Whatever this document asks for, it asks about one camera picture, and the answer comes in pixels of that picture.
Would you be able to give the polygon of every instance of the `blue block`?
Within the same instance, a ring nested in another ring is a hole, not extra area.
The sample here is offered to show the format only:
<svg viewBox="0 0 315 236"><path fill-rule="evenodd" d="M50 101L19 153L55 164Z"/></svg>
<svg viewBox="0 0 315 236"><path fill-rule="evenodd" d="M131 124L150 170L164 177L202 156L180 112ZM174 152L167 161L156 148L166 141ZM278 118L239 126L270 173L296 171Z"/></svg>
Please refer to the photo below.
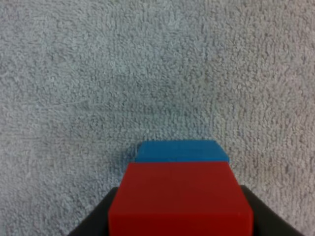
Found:
<svg viewBox="0 0 315 236"><path fill-rule="evenodd" d="M145 141L135 162L226 161L229 158L214 140Z"/></svg>

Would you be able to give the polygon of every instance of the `gray towel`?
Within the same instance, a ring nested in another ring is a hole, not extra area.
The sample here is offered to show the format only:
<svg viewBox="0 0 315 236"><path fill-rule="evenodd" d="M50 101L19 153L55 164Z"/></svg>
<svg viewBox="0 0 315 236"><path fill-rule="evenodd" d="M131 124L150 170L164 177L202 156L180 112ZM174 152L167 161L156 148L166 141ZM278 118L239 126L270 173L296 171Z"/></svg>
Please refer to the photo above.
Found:
<svg viewBox="0 0 315 236"><path fill-rule="evenodd" d="M315 235L314 12L0 0L0 235L66 235L147 139L217 140L241 184Z"/></svg>

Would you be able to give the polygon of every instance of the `red cube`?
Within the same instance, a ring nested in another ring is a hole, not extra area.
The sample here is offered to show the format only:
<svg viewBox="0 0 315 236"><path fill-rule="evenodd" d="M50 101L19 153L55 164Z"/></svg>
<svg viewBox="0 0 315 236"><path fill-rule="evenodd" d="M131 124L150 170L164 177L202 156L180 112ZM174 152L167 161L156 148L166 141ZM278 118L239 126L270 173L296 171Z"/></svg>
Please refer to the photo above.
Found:
<svg viewBox="0 0 315 236"><path fill-rule="evenodd" d="M129 164L110 236L251 236L253 212L227 162Z"/></svg>

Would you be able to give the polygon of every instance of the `block top face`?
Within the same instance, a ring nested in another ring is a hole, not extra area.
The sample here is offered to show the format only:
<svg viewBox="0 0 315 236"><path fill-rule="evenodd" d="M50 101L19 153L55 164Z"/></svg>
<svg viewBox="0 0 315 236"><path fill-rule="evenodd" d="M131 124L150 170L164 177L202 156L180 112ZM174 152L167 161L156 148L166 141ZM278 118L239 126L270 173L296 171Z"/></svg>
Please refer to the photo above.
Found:
<svg viewBox="0 0 315 236"><path fill-rule="evenodd" d="M110 214L250 214L227 162L131 163Z"/></svg>
<svg viewBox="0 0 315 236"><path fill-rule="evenodd" d="M226 161L229 158L214 140L145 141L135 162Z"/></svg>

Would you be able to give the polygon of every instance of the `plastic block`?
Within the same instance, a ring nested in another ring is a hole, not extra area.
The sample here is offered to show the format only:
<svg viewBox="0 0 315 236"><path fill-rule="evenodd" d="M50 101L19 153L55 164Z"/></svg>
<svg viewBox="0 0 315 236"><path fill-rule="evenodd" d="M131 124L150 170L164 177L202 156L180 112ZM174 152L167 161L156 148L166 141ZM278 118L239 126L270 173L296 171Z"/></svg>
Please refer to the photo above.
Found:
<svg viewBox="0 0 315 236"><path fill-rule="evenodd" d="M135 162L227 161L229 158L213 140L145 141Z"/></svg>
<svg viewBox="0 0 315 236"><path fill-rule="evenodd" d="M110 236L251 236L252 210L227 162L131 163Z"/></svg>

